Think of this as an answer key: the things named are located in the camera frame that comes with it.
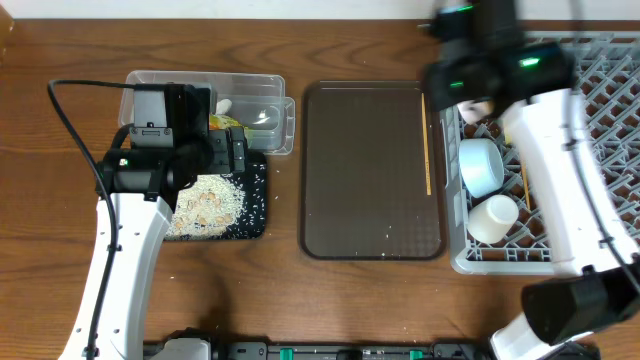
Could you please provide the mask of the white tissue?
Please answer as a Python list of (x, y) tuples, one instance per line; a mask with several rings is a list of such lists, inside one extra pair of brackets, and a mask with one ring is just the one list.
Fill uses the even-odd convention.
[(216, 115), (226, 115), (232, 107), (232, 101), (230, 99), (219, 100), (216, 104)]

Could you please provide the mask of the pink bowl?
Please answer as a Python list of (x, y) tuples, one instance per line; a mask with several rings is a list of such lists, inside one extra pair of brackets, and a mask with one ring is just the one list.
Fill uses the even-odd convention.
[(457, 104), (458, 112), (466, 124), (475, 124), (488, 118), (493, 112), (491, 101), (464, 101)]

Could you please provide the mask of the light blue bowl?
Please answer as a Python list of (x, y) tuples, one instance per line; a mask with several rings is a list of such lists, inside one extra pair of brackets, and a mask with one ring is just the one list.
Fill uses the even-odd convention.
[(490, 139), (462, 140), (459, 146), (462, 180), (474, 198), (499, 190), (504, 181), (501, 153)]

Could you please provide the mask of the white green cup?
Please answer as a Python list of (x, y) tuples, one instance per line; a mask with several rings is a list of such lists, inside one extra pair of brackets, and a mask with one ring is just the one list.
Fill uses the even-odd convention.
[(511, 198), (494, 195), (469, 212), (467, 231), (481, 243), (495, 244), (506, 236), (518, 216), (518, 205)]

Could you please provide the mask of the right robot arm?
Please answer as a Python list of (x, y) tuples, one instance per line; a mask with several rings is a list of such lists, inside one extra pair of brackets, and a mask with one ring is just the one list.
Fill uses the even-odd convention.
[(529, 169), (552, 248), (554, 277), (526, 286), (521, 313), (490, 340), (497, 359), (542, 359), (639, 310), (639, 249), (593, 155), (575, 58), (530, 43), (513, 0), (436, 7), (442, 46), (423, 90), (433, 112), (491, 102)]

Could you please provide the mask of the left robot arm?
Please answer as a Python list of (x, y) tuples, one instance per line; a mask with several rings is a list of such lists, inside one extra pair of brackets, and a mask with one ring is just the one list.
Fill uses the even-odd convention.
[(209, 85), (138, 83), (134, 120), (121, 126), (95, 161), (48, 95), (87, 161), (99, 196), (96, 242), (64, 359), (140, 359), (157, 257), (180, 191), (202, 175), (245, 172), (248, 146), (240, 127), (213, 130), (216, 94)]

